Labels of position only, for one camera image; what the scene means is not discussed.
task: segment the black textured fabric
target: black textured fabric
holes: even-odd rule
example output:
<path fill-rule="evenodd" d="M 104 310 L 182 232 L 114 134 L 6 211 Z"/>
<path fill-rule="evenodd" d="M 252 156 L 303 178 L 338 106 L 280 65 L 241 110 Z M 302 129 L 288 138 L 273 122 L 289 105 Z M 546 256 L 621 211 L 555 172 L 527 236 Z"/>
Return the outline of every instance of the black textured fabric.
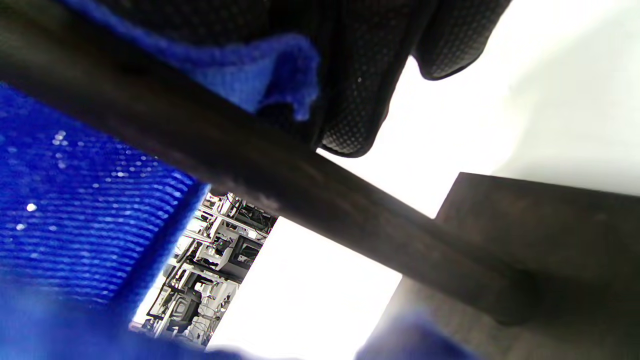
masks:
<path fill-rule="evenodd" d="M 111 11 L 166 38 L 195 45 L 245 42 L 268 32 L 265 0 L 100 0 Z"/>
<path fill-rule="evenodd" d="M 259 111 L 311 149 L 347 157 L 373 145 L 407 57 L 426 79 L 461 71 L 483 51 L 509 0 L 99 0 L 119 16 L 195 45 L 250 42 L 275 33 L 308 36 L 323 62 L 311 119 L 289 106 Z"/>
<path fill-rule="evenodd" d="M 474 62 L 511 0 L 442 1 L 413 52 L 422 76 L 437 80 Z"/>
<path fill-rule="evenodd" d="M 326 119 L 323 145 L 334 154 L 351 156 L 368 150 L 385 116 L 376 111 L 390 100 L 379 103 L 381 85 L 388 72 L 402 69 L 390 69 L 394 60 L 408 56 L 409 49 L 401 51 L 401 40 L 415 1 L 351 0 L 344 5 L 344 63 L 336 74 L 339 87 L 330 96 L 332 116 Z"/>

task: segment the blue mesh fabric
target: blue mesh fabric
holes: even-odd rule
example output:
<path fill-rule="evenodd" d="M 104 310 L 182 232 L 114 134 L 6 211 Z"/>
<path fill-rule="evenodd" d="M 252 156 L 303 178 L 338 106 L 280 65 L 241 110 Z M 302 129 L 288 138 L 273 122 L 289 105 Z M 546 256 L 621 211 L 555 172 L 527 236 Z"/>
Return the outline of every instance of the blue mesh fabric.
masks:
<path fill-rule="evenodd" d="M 106 304 L 154 240 L 177 238 L 205 186 L 2 84 L 0 104 L 0 268 Z M 157 273 L 146 265 L 139 291 Z"/>

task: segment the blue cloth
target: blue cloth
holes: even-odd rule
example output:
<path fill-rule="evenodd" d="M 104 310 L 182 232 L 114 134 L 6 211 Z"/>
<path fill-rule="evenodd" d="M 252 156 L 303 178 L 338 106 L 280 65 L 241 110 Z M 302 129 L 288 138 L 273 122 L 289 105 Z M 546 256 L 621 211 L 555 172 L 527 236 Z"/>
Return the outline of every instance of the blue cloth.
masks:
<path fill-rule="evenodd" d="M 209 90 L 255 113 L 267 104 L 293 105 L 298 120 L 309 117 L 318 95 L 319 56 L 297 34 L 277 35 L 249 45 L 197 47 L 160 37 L 114 15 L 91 0 L 59 0 L 121 37 L 189 74 Z"/>
<path fill-rule="evenodd" d="M 7 287 L 0 292 L 0 359 L 257 360 L 224 351 L 201 353 L 128 331 L 94 309 Z M 424 313 L 411 313 L 372 336 L 355 360 L 475 360 L 437 331 Z"/>

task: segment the blue microfiber cloth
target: blue microfiber cloth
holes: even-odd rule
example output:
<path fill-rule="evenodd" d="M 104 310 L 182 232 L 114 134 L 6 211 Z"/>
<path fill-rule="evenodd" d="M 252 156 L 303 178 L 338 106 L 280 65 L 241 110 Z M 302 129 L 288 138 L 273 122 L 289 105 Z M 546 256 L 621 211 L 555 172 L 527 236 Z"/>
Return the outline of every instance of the blue microfiber cloth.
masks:
<path fill-rule="evenodd" d="M 13 286 L 0 292 L 0 303 L 4 325 L 0 359 L 258 360 L 227 351 L 195 352 L 155 340 L 118 326 L 103 311 L 70 306 Z M 435 329 L 424 313 L 410 313 L 372 336 L 355 360 L 476 359 Z"/>

